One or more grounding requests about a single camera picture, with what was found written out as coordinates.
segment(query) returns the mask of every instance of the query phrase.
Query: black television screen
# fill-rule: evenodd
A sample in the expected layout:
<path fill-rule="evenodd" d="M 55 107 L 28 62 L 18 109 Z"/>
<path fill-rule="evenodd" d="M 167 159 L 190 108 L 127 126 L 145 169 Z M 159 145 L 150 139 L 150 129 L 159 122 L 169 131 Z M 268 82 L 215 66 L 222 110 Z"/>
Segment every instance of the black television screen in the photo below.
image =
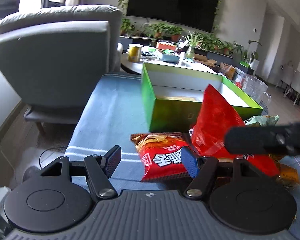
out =
<path fill-rule="evenodd" d="M 127 15 L 211 32 L 218 0 L 129 0 Z"/>

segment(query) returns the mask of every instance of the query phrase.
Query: glass vase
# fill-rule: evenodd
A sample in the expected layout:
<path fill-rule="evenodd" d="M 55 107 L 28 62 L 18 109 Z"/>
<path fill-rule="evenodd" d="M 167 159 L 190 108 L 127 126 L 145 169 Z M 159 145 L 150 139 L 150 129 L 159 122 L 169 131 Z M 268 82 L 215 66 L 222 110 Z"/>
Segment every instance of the glass vase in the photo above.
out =
<path fill-rule="evenodd" d="M 194 48 L 189 47 L 186 52 L 186 58 L 194 59 Z"/>

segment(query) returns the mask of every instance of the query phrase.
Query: open green box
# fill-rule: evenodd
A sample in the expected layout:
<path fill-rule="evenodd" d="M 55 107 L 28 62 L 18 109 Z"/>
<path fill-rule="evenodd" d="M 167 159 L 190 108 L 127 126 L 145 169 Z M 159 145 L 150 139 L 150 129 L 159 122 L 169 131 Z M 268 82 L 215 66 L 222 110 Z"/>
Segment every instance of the open green box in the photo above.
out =
<path fill-rule="evenodd" d="M 150 132 L 186 132 L 195 124 L 207 86 L 211 84 L 243 120 L 263 111 L 253 99 L 226 77 L 198 70 L 143 64 L 141 90 Z M 168 99 L 195 98 L 196 101 Z"/>

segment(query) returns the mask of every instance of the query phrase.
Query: round table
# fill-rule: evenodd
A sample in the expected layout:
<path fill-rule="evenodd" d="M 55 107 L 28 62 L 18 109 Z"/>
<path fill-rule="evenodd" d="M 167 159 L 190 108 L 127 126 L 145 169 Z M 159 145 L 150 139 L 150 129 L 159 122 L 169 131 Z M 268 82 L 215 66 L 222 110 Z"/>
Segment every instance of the round table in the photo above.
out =
<path fill-rule="evenodd" d="M 159 64 L 159 65 L 166 65 L 166 66 L 173 66 L 173 67 L 184 67 L 184 68 L 190 68 L 190 69 L 194 69 L 194 70 L 199 70 L 199 71 L 203 71 L 203 72 L 209 72 L 212 74 L 216 74 L 216 72 L 213 71 L 211 68 L 209 68 L 206 65 L 203 65 L 199 62 L 195 62 L 195 63 L 187 62 L 186 66 L 178 66 L 178 64 L 176 64 L 176 63 L 169 63 L 169 62 L 164 62 L 161 60 L 140 60 L 139 63 L 133 63 L 133 62 L 128 61 L 128 52 L 123 53 L 121 55 L 121 68 L 127 73 L 141 75 L 142 66 L 143 66 L 144 62 L 152 63 L 152 64 Z"/>

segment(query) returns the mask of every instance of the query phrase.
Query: yellow can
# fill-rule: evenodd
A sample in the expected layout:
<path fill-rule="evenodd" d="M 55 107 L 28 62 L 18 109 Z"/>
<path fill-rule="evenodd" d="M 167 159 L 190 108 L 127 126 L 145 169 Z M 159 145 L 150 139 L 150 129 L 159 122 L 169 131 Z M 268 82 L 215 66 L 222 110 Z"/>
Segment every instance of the yellow can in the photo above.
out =
<path fill-rule="evenodd" d="M 143 46 L 140 44 L 130 44 L 129 45 L 128 60 L 130 62 L 138 63 L 140 61 L 142 47 Z"/>

